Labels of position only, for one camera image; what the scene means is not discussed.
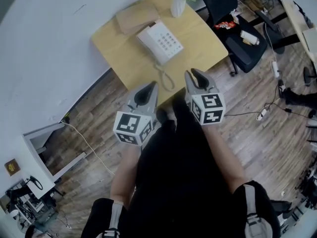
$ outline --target white vase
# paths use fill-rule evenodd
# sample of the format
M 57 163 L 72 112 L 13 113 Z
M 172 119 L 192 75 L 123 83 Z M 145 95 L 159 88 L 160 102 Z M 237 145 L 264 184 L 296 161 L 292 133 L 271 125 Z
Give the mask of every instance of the white vase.
M 172 13 L 174 18 L 178 18 L 182 15 L 186 5 L 186 0 L 172 0 L 170 6 L 170 12 Z

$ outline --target power strip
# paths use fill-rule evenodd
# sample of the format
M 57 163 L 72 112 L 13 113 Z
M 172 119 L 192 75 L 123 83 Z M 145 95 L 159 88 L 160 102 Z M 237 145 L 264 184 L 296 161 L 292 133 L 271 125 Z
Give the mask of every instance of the power strip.
M 256 120 L 261 121 L 266 113 L 267 113 L 267 110 L 265 108 L 262 109 L 262 111 L 257 114 Z
M 276 61 L 272 62 L 272 70 L 275 78 L 279 77 L 279 70 L 278 70 L 278 65 Z

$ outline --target black office chair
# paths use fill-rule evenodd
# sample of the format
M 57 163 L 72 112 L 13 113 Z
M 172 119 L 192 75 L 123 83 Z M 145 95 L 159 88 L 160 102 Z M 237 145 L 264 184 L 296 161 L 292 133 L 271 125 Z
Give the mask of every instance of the black office chair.
M 230 75 L 235 76 L 238 74 L 236 65 L 238 65 L 242 71 L 248 73 L 256 66 L 267 48 L 265 38 L 241 16 L 238 16 L 240 25 L 237 25 L 233 29 L 222 29 L 219 31 L 214 28 L 216 24 L 227 21 L 230 17 L 230 12 L 238 7 L 238 0 L 204 0 L 204 2 L 209 11 L 207 24 L 229 51 L 229 57 L 235 70 L 235 72 L 231 72 Z M 257 15 L 261 17 L 264 22 L 271 23 L 263 13 L 257 12 Z M 256 36 L 260 44 L 250 46 L 243 43 L 243 39 L 240 37 L 241 30 Z

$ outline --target person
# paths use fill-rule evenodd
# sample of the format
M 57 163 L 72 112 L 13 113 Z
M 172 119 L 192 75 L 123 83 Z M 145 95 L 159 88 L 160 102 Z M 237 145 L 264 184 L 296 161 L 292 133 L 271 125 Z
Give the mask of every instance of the person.
M 291 88 L 286 88 L 282 80 L 279 80 L 278 86 L 280 98 L 285 100 L 286 105 L 304 106 L 317 110 L 317 93 L 298 95 Z
M 172 106 L 177 126 L 158 109 L 161 127 L 144 149 L 126 148 L 110 199 L 94 202 L 81 238 L 248 237 L 246 186 L 255 191 L 255 217 L 280 237 L 265 189 L 247 181 L 216 126 L 200 126 L 183 95 Z

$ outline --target white telephone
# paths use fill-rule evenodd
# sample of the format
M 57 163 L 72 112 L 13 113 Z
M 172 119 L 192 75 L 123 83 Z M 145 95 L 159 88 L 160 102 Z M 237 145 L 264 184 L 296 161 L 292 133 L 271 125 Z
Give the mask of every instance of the white telephone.
M 160 65 L 165 64 L 183 50 L 183 46 L 161 20 L 142 30 L 137 38 L 155 56 Z

